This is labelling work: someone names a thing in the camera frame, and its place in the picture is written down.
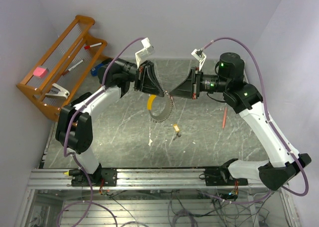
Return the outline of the large keyring with yellow handle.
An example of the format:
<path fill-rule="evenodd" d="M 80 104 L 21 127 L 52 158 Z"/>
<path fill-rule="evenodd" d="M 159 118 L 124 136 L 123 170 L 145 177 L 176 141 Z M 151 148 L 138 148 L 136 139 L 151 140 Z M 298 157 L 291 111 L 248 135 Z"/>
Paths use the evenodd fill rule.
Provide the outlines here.
<path fill-rule="evenodd" d="M 150 95 L 148 102 L 147 102 L 147 110 L 149 111 L 149 115 L 150 115 L 150 120 L 155 122 L 155 123 L 162 123 L 165 120 L 167 120 L 173 110 L 174 107 L 174 102 L 173 102 L 173 98 L 172 96 L 169 94 L 168 91 L 164 92 L 164 97 L 165 97 L 165 106 L 163 108 L 163 110 L 161 111 L 161 113 L 159 113 L 158 115 L 154 115 L 152 113 L 152 107 L 153 107 L 153 102 L 156 99 L 156 95 Z"/>

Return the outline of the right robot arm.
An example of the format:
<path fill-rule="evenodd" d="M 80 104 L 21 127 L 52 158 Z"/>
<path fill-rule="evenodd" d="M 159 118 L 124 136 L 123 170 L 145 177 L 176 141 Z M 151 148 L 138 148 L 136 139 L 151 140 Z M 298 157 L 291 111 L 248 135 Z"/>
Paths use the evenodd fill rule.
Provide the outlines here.
<path fill-rule="evenodd" d="M 220 55 L 215 75 L 191 68 L 188 77 L 171 91 L 174 97 L 197 99 L 201 92 L 222 93 L 223 100 L 250 126 L 265 149 L 268 160 L 231 159 L 219 167 L 220 181 L 231 185 L 237 179 L 262 182 L 272 191 L 278 190 L 311 163 L 307 153 L 299 153 L 288 144 L 274 121 L 266 116 L 263 97 L 258 89 L 244 81 L 245 62 L 232 52 Z"/>

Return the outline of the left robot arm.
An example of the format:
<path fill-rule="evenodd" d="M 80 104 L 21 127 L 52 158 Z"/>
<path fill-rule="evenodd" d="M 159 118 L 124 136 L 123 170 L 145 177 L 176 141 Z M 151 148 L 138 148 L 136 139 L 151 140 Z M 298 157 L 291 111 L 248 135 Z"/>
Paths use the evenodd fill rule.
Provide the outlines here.
<path fill-rule="evenodd" d="M 63 145 L 64 156 L 73 156 L 79 167 L 79 176 L 91 186 L 102 179 L 102 166 L 95 157 L 92 123 L 106 108 L 121 99 L 134 85 L 135 91 L 164 97 L 152 61 L 141 65 L 111 58 L 104 60 L 97 68 L 96 75 L 101 87 L 95 93 L 85 93 L 72 103 L 64 106 L 59 114 L 55 138 Z"/>

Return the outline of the yellow key tag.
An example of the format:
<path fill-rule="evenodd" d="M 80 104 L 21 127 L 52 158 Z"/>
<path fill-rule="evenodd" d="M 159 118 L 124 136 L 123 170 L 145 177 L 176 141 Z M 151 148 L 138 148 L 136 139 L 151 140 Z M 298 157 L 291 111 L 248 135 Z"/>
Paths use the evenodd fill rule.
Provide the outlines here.
<path fill-rule="evenodd" d="M 174 128 L 174 130 L 175 130 L 176 132 L 180 132 L 180 129 L 179 129 L 179 127 L 178 127 L 177 124 L 174 124 L 174 125 L 173 125 L 173 128 Z"/>

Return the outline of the orange pencil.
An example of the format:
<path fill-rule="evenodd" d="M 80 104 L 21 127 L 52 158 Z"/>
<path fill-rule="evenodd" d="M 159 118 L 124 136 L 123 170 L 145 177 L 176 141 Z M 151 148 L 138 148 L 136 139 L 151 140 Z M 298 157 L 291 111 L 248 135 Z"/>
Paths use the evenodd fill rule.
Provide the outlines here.
<path fill-rule="evenodd" d="M 222 129 L 224 129 L 224 128 L 225 128 L 225 126 L 226 126 L 227 111 L 228 111 L 228 108 L 227 108 L 227 107 L 225 107 L 225 109 L 224 109 L 224 115 L 223 115 L 223 122 L 222 122 Z"/>

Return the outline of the silver key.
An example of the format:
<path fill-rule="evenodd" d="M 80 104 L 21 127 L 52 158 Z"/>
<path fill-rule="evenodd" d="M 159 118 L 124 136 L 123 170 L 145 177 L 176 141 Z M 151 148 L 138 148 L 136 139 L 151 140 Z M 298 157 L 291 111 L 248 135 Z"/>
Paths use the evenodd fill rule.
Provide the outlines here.
<path fill-rule="evenodd" d="M 177 133 L 173 140 L 176 140 L 176 139 L 179 138 L 179 137 L 181 137 L 181 134 L 180 134 L 180 133 Z"/>

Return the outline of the blue stapler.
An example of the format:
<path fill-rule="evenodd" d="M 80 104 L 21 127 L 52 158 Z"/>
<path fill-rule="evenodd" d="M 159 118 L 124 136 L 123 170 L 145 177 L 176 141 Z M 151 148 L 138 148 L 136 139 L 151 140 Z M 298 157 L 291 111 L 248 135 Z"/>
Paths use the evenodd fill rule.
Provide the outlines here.
<path fill-rule="evenodd" d="M 96 65 L 95 67 L 93 67 L 91 70 L 90 70 L 90 74 L 92 75 L 92 77 L 96 77 L 98 75 L 98 71 L 99 69 L 104 66 L 106 63 L 105 62 L 102 62 L 98 65 Z"/>

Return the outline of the black stapler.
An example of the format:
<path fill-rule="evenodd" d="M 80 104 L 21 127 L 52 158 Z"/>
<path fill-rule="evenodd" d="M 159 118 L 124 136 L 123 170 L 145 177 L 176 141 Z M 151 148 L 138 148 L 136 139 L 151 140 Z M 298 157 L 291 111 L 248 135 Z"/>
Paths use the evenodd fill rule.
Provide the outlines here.
<path fill-rule="evenodd" d="M 82 94 L 81 96 L 79 96 L 78 98 L 74 99 L 73 101 L 71 101 L 68 106 L 73 107 L 76 104 L 79 104 L 81 102 L 83 102 L 84 100 L 86 100 L 88 97 L 90 97 L 92 95 L 91 92 L 86 92 L 84 94 Z"/>

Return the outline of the red capped marker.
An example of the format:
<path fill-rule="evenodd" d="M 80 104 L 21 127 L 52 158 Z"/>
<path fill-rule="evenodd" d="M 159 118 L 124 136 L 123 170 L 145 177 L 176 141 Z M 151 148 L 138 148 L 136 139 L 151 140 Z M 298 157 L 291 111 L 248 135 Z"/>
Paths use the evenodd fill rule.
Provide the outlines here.
<path fill-rule="evenodd" d="M 102 42 L 99 42 L 99 43 L 95 43 L 95 44 L 91 44 L 91 45 L 86 45 L 84 47 L 85 50 L 88 50 L 90 48 L 93 48 L 93 47 L 97 47 L 97 46 L 101 46 L 102 45 Z"/>

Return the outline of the brown tipped marker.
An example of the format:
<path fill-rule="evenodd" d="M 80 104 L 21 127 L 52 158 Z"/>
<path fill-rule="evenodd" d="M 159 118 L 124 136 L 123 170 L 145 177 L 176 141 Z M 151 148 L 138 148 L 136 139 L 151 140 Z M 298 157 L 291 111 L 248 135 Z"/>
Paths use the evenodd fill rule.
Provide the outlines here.
<path fill-rule="evenodd" d="M 62 76 L 65 76 L 66 74 L 68 74 L 70 71 L 72 71 L 73 69 L 75 69 L 77 66 L 79 66 L 80 64 L 82 64 L 84 62 L 83 59 L 81 59 L 79 62 L 77 62 L 76 64 L 74 64 L 73 66 L 71 66 L 70 68 L 68 68 L 67 70 L 65 70 L 62 73 Z"/>

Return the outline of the white stapler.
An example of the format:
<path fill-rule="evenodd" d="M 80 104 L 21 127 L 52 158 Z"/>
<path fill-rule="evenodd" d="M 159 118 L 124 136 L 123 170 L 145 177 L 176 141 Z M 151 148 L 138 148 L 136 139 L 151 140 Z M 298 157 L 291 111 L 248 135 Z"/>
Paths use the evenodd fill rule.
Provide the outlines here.
<path fill-rule="evenodd" d="M 69 91 L 57 83 L 52 84 L 52 88 L 45 94 L 47 98 L 66 100 L 69 98 Z"/>

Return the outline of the orange wooden rack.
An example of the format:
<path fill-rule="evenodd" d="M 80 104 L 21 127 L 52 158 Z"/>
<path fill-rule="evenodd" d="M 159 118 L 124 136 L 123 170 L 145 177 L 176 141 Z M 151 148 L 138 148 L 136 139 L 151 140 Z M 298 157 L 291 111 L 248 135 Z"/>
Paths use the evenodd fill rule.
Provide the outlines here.
<path fill-rule="evenodd" d="M 49 120 L 58 120 L 61 108 L 73 100 L 90 70 L 98 61 L 107 59 L 107 56 L 103 54 L 107 41 L 90 34 L 94 24 L 95 20 L 89 16 L 75 16 L 53 45 L 16 85 Z M 101 46 L 84 49 L 86 45 L 99 42 L 102 42 Z M 65 70 L 81 59 L 84 60 L 82 64 L 62 76 Z M 44 78 L 33 76 L 33 71 L 38 66 L 48 68 L 49 72 Z M 70 93 L 69 98 L 66 100 L 47 98 L 45 94 L 50 91 L 53 83 L 67 89 Z"/>

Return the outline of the pink eraser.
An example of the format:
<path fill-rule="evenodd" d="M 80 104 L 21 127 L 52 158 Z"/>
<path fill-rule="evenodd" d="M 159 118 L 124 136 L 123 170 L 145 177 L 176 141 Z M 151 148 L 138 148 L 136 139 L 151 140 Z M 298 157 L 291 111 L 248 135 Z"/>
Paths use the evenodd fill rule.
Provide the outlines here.
<path fill-rule="evenodd" d="M 33 71 L 33 76 L 37 78 L 44 78 L 48 74 L 49 70 L 46 67 L 38 66 Z"/>

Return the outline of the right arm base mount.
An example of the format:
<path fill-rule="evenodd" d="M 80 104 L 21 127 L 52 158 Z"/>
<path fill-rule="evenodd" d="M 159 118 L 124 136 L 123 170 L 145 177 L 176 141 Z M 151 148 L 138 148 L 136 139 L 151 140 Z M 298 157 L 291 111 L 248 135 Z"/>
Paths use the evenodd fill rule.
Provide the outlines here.
<path fill-rule="evenodd" d="M 209 166 L 204 168 L 204 172 L 199 175 L 200 180 L 204 180 L 206 186 L 247 186 L 248 180 L 245 178 L 236 179 L 231 176 L 228 167 L 237 158 L 232 158 L 221 166 Z"/>

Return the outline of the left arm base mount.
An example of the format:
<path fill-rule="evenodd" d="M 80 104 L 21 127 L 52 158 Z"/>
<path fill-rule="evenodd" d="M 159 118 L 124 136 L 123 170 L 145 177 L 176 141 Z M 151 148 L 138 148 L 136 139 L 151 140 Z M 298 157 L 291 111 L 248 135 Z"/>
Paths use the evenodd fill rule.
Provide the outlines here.
<path fill-rule="evenodd" d="M 117 184 L 117 170 L 112 168 L 100 168 L 94 174 L 88 174 L 92 186 L 115 187 Z M 81 170 L 78 176 L 71 176 L 72 187 L 89 187 L 89 181 Z"/>

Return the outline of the yellow tipped tool on rail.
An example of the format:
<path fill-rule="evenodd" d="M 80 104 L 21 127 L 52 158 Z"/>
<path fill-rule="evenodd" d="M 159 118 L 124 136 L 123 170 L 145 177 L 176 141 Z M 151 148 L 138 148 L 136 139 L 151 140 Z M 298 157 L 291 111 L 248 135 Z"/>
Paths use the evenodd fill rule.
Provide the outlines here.
<path fill-rule="evenodd" d="M 64 175 L 68 175 L 68 176 L 78 176 L 80 174 L 81 174 L 81 170 L 79 170 L 79 169 L 68 170 L 68 171 L 64 172 Z"/>

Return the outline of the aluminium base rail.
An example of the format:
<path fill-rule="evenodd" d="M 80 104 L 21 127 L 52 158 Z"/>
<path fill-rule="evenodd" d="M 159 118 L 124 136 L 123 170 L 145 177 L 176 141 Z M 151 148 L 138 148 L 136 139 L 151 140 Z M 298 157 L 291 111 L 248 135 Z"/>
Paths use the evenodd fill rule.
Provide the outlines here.
<path fill-rule="evenodd" d="M 89 190 L 90 187 L 71 185 L 72 177 L 65 169 L 35 169 L 31 172 L 27 187 L 34 190 Z M 168 190 L 168 189 L 233 189 L 234 183 L 213 181 L 209 186 L 204 169 L 117 169 L 115 186 L 103 186 L 104 190 Z"/>

